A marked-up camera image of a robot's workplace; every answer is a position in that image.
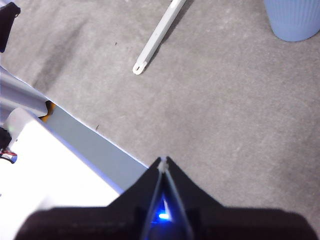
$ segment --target metal bar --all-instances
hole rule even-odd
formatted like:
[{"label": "metal bar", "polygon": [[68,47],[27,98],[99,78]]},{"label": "metal bar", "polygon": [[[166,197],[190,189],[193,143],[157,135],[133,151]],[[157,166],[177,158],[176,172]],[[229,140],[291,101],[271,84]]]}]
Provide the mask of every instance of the metal bar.
[{"label": "metal bar", "polygon": [[134,74],[139,75],[143,72],[185,2],[186,0],[173,0],[171,2],[148,42],[144,46],[140,56],[136,60],[132,69]]}]

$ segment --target gray carpet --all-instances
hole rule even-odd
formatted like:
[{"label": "gray carpet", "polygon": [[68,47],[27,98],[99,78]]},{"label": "gray carpet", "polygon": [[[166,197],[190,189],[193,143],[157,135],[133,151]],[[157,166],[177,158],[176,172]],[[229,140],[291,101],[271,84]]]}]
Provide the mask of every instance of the gray carpet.
[{"label": "gray carpet", "polygon": [[16,3],[11,73],[142,162],[169,155],[221,203],[320,234],[320,34],[279,40],[261,0],[188,0],[136,76],[169,0]]}]

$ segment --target blue led light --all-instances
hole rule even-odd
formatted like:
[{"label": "blue led light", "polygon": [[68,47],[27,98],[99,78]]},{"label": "blue led light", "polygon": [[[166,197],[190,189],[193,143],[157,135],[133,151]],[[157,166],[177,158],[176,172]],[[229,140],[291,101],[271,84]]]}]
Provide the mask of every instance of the blue led light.
[{"label": "blue led light", "polygon": [[168,219],[169,219],[169,215],[166,214],[166,213],[160,213],[160,214],[159,214],[159,218],[160,218],[160,219],[168,220]]}]

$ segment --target light blue trash can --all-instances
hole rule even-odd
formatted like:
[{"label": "light blue trash can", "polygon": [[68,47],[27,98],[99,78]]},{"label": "light blue trash can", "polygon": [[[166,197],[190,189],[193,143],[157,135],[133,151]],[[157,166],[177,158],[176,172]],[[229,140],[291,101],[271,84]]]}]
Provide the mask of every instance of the light blue trash can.
[{"label": "light blue trash can", "polygon": [[320,0],[264,0],[273,33],[288,42],[308,39],[320,30]]}]

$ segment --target white plastic rod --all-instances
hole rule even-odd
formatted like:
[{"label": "white plastic rod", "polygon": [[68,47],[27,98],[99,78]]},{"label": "white plastic rod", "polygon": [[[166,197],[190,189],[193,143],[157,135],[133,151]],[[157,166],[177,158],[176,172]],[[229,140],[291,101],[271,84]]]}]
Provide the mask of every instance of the white plastic rod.
[{"label": "white plastic rod", "polygon": [[143,72],[185,2],[186,0],[173,0],[171,2],[148,42],[144,46],[140,56],[136,60],[132,69],[134,74],[139,75]]}]

